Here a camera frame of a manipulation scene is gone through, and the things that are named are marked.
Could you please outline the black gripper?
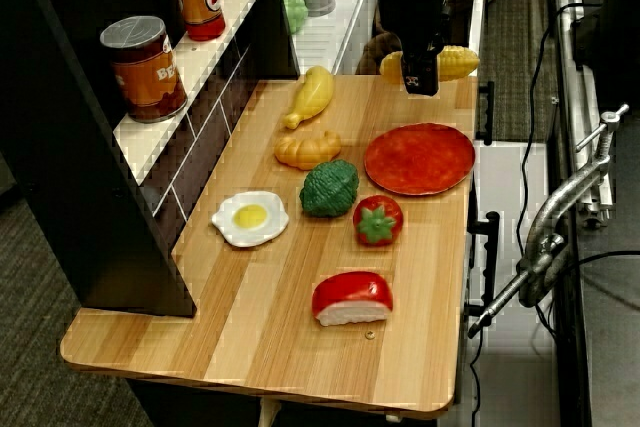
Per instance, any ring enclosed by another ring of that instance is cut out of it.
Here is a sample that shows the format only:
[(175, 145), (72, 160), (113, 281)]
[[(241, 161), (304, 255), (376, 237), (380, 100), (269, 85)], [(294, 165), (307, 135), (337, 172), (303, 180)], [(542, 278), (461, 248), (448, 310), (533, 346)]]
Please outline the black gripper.
[(436, 21), (401, 22), (401, 74), (409, 94), (435, 96), (439, 91), (437, 55), (444, 47), (442, 24)]

